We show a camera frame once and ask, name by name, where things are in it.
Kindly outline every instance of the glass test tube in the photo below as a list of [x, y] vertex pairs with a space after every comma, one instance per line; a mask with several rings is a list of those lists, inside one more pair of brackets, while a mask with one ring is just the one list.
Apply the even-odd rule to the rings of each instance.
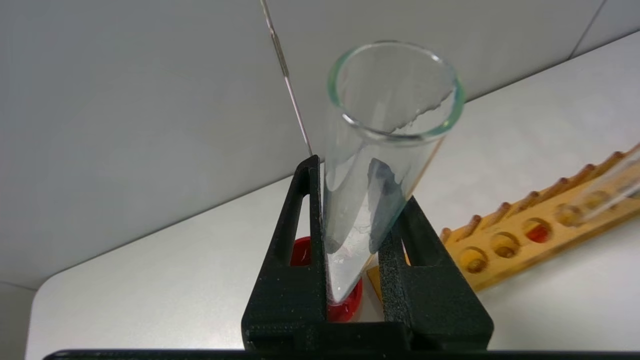
[[640, 198], [640, 147], [636, 146], [626, 156], [616, 152], [603, 165], [616, 160], [620, 162], [605, 170], [593, 184], [559, 209], [556, 218], [561, 223], [580, 226], [622, 200]]
[[339, 304], [460, 117], [465, 97], [443, 59], [391, 41], [342, 55], [328, 91], [323, 238], [328, 296]]

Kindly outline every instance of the metal needle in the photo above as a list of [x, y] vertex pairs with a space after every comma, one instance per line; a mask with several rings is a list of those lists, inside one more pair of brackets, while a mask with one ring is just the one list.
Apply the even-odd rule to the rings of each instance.
[[311, 150], [311, 144], [309, 143], [307, 130], [305, 130], [305, 125], [302, 123], [302, 116], [300, 115], [300, 110], [298, 109], [298, 102], [296, 101], [296, 96], [293, 94], [293, 87], [291, 86], [291, 80], [289, 78], [289, 69], [287, 68], [287, 62], [284, 59], [284, 53], [282, 52], [282, 47], [280, 46], [280, 39], [278, 38], [278, 35], [276, 34], [275, 29], [273, 28], [273, 22], [271, 21], [271, 14], [269, 13], [269, 8], [267, 7], [266, 0], [260, 0], [260, 4], [262, 5], [262, 11], [264, 11], [264, 17], [267, 19], [267, 26], [269, 27], [269, 34], [271, 35], [271, 41], [273, 41], [273, 47], [275, 48], [276, 55], [278, 56], [278, 63], [280, 63], [280, 69], [282, 69], [284, 82], [285, 84], [287, 84], [287, 90], [289, 91], [289, 97], [291, 98], [291, 102], [293, 103], [293, 110], [296, 112], [296, 118], [298, 118], [298, 125], [300, 126], [302, 137], [304, 138], [305, 144], [307, 145], [309, 156], [312, 156], [314, 152]]

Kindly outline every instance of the red base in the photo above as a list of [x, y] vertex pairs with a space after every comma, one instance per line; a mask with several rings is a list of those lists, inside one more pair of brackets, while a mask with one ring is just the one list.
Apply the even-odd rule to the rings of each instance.
[[[291, 254], [291, 266], [309, 266], [311, 264], [311, 237], [297, 239]], [[340, 305], [327, 305], [327, 318], [330, 322], [348, 322], [360, 307], [362, 300], [362, 278]]]

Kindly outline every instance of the wooden test tube rack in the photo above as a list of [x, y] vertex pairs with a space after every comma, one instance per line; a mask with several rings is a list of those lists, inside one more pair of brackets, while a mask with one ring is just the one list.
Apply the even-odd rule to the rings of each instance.
[[[640, 214], [640, 199], [633, 197], [580, 226], [563, 225], [558, 211], [636, 148], [615, 152], [599, 165], [586, 165], [578, 174], [518, 202], [503, 202], [492, 214], [474, 215], [459, 229], [445, 228], [440, 239], [474, 291], [514, 276]], [[379, 268], [367, 274], [381, 299]]]

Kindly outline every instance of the white table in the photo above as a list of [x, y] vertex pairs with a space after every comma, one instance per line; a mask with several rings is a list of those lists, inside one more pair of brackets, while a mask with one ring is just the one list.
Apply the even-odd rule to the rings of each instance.
[[[639, 59], [636, 33], [467, 104], [415, 192], [436, 231], [637, 143]], [[49, 279], [33, 302], [26, 358], [242, 348], [240, 319], [289, 181]], [[631, 221], [480, 294], [495, 322], [490, 348], [640, 350], [638, 234]], [[377, 300], [364, 302], [362, 318], [380, 318]]]

